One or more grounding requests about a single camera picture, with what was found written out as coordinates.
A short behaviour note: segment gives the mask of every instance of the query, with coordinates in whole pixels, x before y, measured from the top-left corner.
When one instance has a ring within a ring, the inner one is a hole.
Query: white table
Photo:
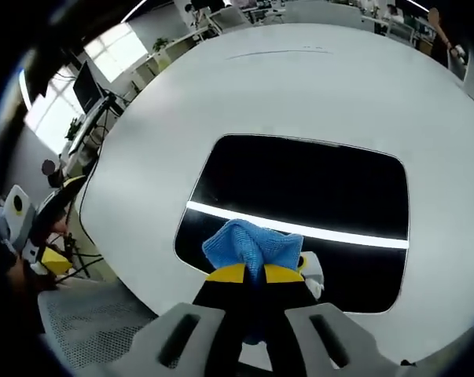
[[[109,265],[158,314],[191,302],[204,282],[173,245],[225,134],[399,158],[410,196],[402,290],[386,313],[350,317],[396,362],[426,357],[474,323],[474,101],[448,70],[389,38],[320,24],[236,31],[175,61],[106,138],[81,213]],[[263,347],[245,347],[241,360],[267,363]]]

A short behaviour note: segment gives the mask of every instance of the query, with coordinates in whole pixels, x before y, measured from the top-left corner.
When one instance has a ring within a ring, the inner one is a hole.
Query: monitor
[[[88,114],[91,108],[103,98],[102,90],[92,76],[87,62],[81,67],[72,89],[85,114]]]
[[[191,0],[191,4],[193,4],[195,10],[209,7],[212,13],[224,8],[223,0]]]

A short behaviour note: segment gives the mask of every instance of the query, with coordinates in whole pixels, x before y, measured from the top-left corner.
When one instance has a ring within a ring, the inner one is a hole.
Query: wall
[[[189,33],[181,13],[174,4],[154,9],[132,20],[129,25],[148,50],[148,53],[153,53],[152,45],[154,45],[157,38],[174,40]]]
[[[97,65],[95,65],[93,60],[91,60],[86,51],[83,51],[80,55],[78,55],[78,60],[81,63],[84,63],[85,61],[88,63],[88,68],[92,72],[92,76],[94,77],[95,81],[99,83],[100,86],[102,86],[104,89],[111,89],[111,83],[105,78],[104,74],[101,72],[100,69],[98,69]],[[75,68],[73,69],[74,75],[77,76],[78,70]]]
[[[193,22],[193,19],[184,10],[184,7],[189,3],[191,3],[191,0],[174,0],[175,7],[177,8],[182,20],[184,21],[184,24],[186,25],[186,27],[189,27],[191,29],[190,25]]]
[[[2,194],[7,195],[13,185],[19,185],[34,205],[40,204],[53,191],[41,171],[45,159],[56,163],[58,156],[25,126],[15,147]]]

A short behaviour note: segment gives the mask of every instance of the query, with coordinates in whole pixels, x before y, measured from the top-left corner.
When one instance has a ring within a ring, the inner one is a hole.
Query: desk
[[[386,26],[388,27],[388,22],[387,21],[384,21],[384,20],[380,20],[378,18],[373,18],[373,17],[369,17],[369,16],[361,16],[361,18],[363,20],[366,20],[366,21],[369,21],[369,22],[373,22],[375,24],[379,24],[381,26]]]
[[[251,24],[254,24],[254,15],[252,14],[256,10],[260,10],[258,6],[254,6],[252,8],[245,8],[241,9],[242,13],[249,13],[249,21],[251,21]]]
[[[61,156],[65,164],[63,168],[64,176],[70,176],[72,174],[72,170],[77,164],[84,166],[90,161],[88,156],[85,156],[84,153],[86,149],[86,140],[93,132],[96,131],[95,128],[97,127],[97,122],[102,119],[102,116],[106,112],[110,112],[110,101],[114,103],[114,100],[116,99],[114,96],[113,98],[114,99],[109,96],[101,98],[91,108],[88,114],[85,115],[84,120],[74,137],[74,140],[71,142],[71,146],[68,148],[67,154],[64,153]],[[93,142],[90,142],[90,145],[93,146],[93,150],[97,149],[97,146]]]
[[[349,315],[396,362],[420,360],[474,324],[474,101],[447,69],[365,31],[278,24],[202,43],[154,79],[106,138],[81,218],[106,262],[158,314],[191,302],[204,282],[174,241],[225,134],[397,157],[410,200],[400,296],[385,313]],[[241,360],[266,367],[266,351],[246,346]]]
[[[201,38],[201,34],[206,32],[208,28],[208,26],[201,27],[182,38],[176,39],[157,53],[154,53],[152,57],[158,63],[159,70],[164,70],[168,65],[172,64],[173,61],[192,49],[197,44],[193,37],[199,35]]]
[[[265,13],[265,21],[272,23],[276,19],[280,20],[280,23],[284,23],[284,15],[285,9],[284,8],[276,8],[276,9],[268,9]]]
[[[431,52],[432,52],[432,42],[421,36],[418,36],[417,39],[418,39],[418,42],[417,42],[418,51],[430,57]]]

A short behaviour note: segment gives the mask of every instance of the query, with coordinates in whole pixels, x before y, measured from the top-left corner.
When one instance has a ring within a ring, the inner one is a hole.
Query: blue cloth
[[[202,244],[209,262],[220,269],[244,263],[256,282],[265,264],[297,270],[303,236],[284,236],[245,220],[229,220],[213,237]]]

